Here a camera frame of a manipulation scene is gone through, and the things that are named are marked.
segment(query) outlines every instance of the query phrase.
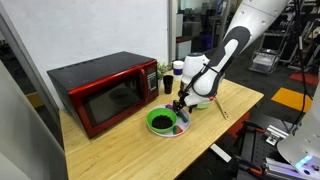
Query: potted plant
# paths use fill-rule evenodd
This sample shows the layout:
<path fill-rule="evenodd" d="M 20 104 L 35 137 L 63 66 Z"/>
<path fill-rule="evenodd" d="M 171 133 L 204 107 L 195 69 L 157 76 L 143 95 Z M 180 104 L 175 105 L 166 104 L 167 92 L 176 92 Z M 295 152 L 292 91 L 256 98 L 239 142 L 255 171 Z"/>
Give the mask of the potted plant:
<path fill-rule="evenodd" d="M 168 71 L 168 66 L 164 63 L 157 63 L 158 87 L 162 86 L 163 76 Z"/>

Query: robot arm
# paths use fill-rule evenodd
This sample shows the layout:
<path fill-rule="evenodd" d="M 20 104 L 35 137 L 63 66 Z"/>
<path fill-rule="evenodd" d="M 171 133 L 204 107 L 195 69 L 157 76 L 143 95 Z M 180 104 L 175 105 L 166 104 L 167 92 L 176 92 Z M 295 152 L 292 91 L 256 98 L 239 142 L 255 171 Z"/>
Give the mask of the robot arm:
<path fill-rule="evenodd" d="M 289 0 L 243 0 L 230 23 L 223 42 L 210 60 L 201 53 L 186 57 L 179 101 L 173 107 L 178 112 L 184 106 L 193 106 L 213 100 L 224 72 L 246 47 L 255 41 L 279 16 Z"/>

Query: door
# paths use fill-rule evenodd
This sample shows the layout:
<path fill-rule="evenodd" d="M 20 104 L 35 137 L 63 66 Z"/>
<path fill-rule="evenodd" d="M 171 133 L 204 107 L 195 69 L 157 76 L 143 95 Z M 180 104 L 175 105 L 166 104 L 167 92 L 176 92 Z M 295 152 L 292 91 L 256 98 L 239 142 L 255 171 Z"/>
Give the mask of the door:
<path fill-rule="evenodd" d="M 1 179 L 67 179 L 62 147 L 0 62 Z"/>

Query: microwave control panel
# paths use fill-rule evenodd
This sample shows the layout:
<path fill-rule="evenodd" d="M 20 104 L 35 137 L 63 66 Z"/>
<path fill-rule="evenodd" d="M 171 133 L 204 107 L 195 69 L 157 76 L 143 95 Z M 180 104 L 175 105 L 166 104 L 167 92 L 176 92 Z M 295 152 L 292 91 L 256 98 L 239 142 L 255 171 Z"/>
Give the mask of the microwave control panel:
<path fill-rule="evenodd" d="M 149 87 L 149 91 L 154 91 L 157 89 L 157 76 L 156 76 L 156 72 L 152 72 L 150 74 L 148 74 L 148 87 Z"/>

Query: yellow object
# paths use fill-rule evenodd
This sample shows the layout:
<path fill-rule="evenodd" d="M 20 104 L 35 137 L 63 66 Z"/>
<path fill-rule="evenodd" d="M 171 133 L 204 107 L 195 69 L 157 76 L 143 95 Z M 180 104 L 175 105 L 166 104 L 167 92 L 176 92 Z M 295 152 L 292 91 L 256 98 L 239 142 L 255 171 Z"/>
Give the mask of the yellow object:
<path fill-rule="evenodd" d="M 190 127 L 181 136 L 155 135 L 145 122 L 148 112 L 177 100 L 179 89 L 176 81 L 171 94 L 160 88 L 154 101 L 94 139 L 88 139 L 81 124 L 60 111 L 69 179 L 174 179 L 263 97 L 223 80 L 218 94 L 228 121 L 212 103 L 207 109 L 193 110 Z"/>
<path fill-rule="evenodd" d="M 271 100 L 300 111 L 303 104 L 303 94 L 291 91 L 286 88 L 280 88 Z M 309 110 L 311 103 L 312 100 L 308 96 L 306 96 L 306 102 L 303 112 L 307 112 Z"/>
<path fill-rule="evenodd" d="M 41 101 L 40 96 L 36 92 L 27 94 L 26 97 L 34 108 L 44 105 L 43 102 Z"/>

